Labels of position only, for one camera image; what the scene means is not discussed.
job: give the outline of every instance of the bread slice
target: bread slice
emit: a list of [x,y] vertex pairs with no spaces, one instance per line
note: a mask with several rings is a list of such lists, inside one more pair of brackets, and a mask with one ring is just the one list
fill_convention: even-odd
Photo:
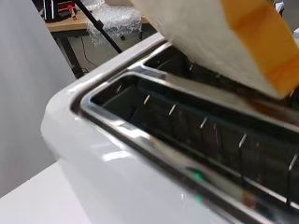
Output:
[[197,63],[272,97],[299,84],[299,49],[265,0],[131,0]]

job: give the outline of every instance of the white table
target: white table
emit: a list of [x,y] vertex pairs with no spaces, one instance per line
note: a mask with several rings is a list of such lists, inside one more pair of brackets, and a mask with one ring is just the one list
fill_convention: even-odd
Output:
[[57,163],[0,199],[0,223],[91,224]]

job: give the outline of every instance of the wooden shelf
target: wooden shelf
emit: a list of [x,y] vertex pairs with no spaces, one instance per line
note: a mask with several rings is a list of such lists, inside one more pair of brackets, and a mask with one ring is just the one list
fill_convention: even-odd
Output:
[[[86,30],[88,19],[86,18],[84,13],[79,11],[76,17],[77,19],[75,21],[73,20],[73,18],[68,18],[64,21],[56,21],[56,22],[51,22],[46,24],[51,33],[63,32],[63,31]],[[141,22],[149,23],[149,21],[145,17],[142,17]]]

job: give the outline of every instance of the white wall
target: white wall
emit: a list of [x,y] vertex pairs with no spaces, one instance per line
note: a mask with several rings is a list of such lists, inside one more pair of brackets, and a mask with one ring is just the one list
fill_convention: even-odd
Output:
[[0,1],[0,197],[54,162],[40,135],[73,74],[31,0]]

